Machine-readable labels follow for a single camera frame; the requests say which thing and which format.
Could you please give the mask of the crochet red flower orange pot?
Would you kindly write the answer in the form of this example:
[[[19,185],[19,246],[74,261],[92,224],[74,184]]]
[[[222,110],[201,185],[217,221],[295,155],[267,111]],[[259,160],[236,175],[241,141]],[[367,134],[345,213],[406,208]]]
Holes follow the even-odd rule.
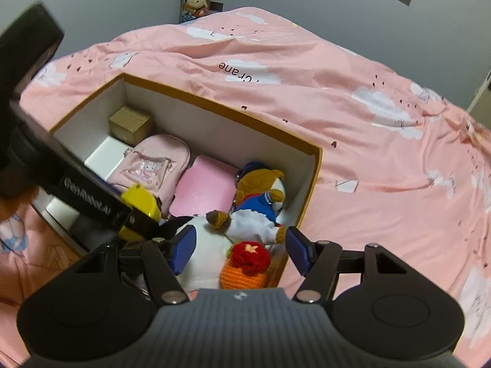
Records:
[[[221,269],[220,287],[228,290],[264,288],[270,263],[270,253],[261,243],[235,243]]]

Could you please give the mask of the pink mini backpack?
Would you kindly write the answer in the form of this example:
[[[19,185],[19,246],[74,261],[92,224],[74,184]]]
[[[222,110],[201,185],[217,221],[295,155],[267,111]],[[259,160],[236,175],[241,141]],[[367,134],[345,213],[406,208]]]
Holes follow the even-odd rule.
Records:
[[[175,136],[149,136],[125,150],[122,162],[106,181],[122,193],[140,184],[158,200],[161,215],[166,218],[190,158],[187,144]]]

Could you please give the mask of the orange cardboard storage box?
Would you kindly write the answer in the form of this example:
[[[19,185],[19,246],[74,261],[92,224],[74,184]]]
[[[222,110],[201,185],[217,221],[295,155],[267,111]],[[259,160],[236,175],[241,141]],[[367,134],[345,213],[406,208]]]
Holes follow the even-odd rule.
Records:
[[[124,105],[152,116],[155,133],[184,141],[191,160],[206,155],[238,170],[250,162],[280,170],[286,201],[277,221],[286,227],[302,222],[319,174],[321,148],[244,110],[122,74],[88,96],[52,134],[84,163],[112,136],[108,119]]]

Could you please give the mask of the duck plush toy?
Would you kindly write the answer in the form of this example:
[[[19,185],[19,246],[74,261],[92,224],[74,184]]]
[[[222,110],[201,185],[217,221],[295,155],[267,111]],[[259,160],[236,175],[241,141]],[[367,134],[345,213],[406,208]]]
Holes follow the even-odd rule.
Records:
[[[207,213],[207,223],[233,243],[283,243],[285,228],[277,221],[286,200],[284,174],[262,162],[250,162],[236,176],[229,212]]]

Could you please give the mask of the small brown cardboard box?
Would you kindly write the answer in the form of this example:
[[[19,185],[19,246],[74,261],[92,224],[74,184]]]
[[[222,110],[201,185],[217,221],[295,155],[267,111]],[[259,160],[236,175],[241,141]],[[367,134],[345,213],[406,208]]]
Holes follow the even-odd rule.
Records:
[[[111,135],[130,146],[136,146],[153,133],[154,120],[142,110],[124,105],[108,119]]]

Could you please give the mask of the pink cloud-print duvet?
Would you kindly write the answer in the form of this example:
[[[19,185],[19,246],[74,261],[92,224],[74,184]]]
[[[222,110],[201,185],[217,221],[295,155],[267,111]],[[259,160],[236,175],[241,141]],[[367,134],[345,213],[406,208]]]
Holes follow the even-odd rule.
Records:
[[[429,88],[259,8],[124,33],[48,64],[22,107],[48,129],[120,74],[243,110],[323,150],[303,232],[377,242],[464,310],[490,357],[490,133]]]

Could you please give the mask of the yellow toy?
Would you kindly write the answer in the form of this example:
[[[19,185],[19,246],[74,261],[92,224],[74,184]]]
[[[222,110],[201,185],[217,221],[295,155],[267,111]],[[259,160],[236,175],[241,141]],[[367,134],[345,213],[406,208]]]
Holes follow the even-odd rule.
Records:
[[[160,200],[140,184],[122,193],[122,200],[132,211],[118,235],[128,243],[140,243],[157,235],[160,219]]]

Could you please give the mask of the pink pouch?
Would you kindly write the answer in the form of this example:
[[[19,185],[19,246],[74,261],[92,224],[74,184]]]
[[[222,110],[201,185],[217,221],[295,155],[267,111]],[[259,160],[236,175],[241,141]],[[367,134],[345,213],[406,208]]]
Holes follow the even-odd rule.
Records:
[[[228,212],[235,197],[238,171],[232,165],[198,155],[177,183],[170,215],[205,216],[212,210]]]

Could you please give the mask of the white rectangular box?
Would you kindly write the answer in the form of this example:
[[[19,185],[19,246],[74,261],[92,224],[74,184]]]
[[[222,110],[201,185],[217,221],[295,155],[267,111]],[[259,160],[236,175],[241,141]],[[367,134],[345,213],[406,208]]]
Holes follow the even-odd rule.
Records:
[[[111,173],[123,161],[125,152],[130,148],[120,140],[107,136],[85,159],[84,164],[99,177],[107,180]],[[69,230],[79,213],[58,198],[53,198],[47,207],[48,213],[64,229]]]

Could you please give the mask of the white plush toy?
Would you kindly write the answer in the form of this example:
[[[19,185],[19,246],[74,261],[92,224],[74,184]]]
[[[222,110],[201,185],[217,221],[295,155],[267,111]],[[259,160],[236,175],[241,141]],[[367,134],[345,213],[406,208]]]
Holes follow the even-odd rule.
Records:
[[[172,218],[161,225],[166,235],[176,235],[186,225],[196,231],[196,245],[182,274],[177,276],[181,287],[187,293],[201,288],[219,288],[220,274],[224,267],[232,242],[211,227],[203,216],[181,216]]]

